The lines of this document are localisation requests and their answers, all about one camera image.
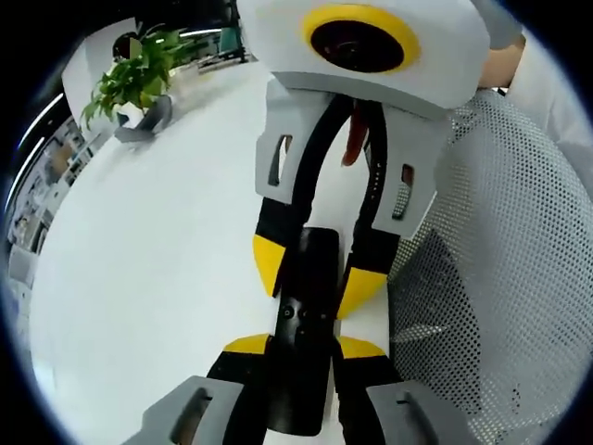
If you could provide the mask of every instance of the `potted plant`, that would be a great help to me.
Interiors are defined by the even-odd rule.
[[[129,58],[119,57],[110,72],[103,74],[91,93],[91,102],[83,109],[87,128],[97,113],[114,118],[116,106],[127,103],[144,115],[155,101],[170,88],[170,70],[183,62],[187,47],[179,31],[157,31],[142,37],[128,36]]]

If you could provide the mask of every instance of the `person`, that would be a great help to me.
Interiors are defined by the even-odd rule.
[[[593,200],[593,131],[560,66],[529,32],[507,48],[492,50],[480,88],[508,88],[506,98],[557,145]],[[367,127],[355,109],[342,164],[359,157]],[[404,177],[410,185],[412,178]]]

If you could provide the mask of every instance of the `white table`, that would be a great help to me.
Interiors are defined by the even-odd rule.
[[[237,337],[271,332],[252,236],[255,142],[269,74],[259,63],[200,76],[197,108],[148,146],[111,138],[82,171],[45,240],[32,291],[32,359],[43,393],[84,445],[115,444],[142,412],[204,375]],[[311,222],[351,234],[366,186],[342,168],[347,128],[322,170]],[[342,333],[387,349],[385,293]],[[329,419],[314,439],[343,443]]]

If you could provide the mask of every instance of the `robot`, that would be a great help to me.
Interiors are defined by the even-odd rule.
[[[251,0],[239,10],[273,74],[253,249],[265,292],[280,299],[276,329],[228,345],[206,377],[149,408],[125,443],[257,444],[267,429],[315,436],[330,363],[348,444],[473,443],[455,406],[402,381],[375,345],[335,337],[334,323],[385,283],[399,239],[414,237],[435,198],[449,113],[473,97],[488,50],[521,27],[494,0]],[[304,224],[323,159],[355,108],[369,128],[369,182],[344,265],[338,234]],[[404,171],[413,181],[395,211]]]

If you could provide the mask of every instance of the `yellow ring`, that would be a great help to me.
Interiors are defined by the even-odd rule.
[[[383,72],[401,71],[420,57],[418,37],[406,22],[379,7],[368,5],[327,5],[313,9],[303,20],[305,42],[313,51],[311,37],[320,26],[333,21],[358,21],[387,32],[401,45],[403,61],[395,68]]]

